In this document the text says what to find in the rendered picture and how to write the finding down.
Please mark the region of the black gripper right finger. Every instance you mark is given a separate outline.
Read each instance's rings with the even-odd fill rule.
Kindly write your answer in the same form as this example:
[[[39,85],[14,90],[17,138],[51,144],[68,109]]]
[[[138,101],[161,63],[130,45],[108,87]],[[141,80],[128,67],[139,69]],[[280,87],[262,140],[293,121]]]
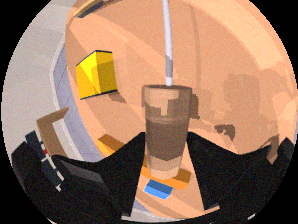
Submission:
[[[186,145],[205,210],[218,206],[218,201],[233,190],[251,167],[267,159],[273,147],[267,144],[257,151],[238,155],[192,131],[188,131]]]

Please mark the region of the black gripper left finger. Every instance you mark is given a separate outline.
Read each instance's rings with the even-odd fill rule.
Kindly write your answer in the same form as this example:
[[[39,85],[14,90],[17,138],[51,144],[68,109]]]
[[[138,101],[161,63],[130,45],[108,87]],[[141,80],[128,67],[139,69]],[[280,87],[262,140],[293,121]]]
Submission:
[[[130,217],[144,165],[145,143],[145,132],[140,132],[122,148],[97,163],[72,160],[61,155],[53,155],[51,159],[64,179],[105,194],[121,210],[122,216]]]

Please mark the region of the yellow box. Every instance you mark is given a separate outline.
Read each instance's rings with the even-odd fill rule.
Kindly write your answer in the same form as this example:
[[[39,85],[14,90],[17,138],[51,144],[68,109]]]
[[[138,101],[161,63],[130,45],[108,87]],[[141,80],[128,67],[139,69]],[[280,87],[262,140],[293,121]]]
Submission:
[[[76,64],[76,77],[80,100],[117,92],[113,52],[94,49]]]

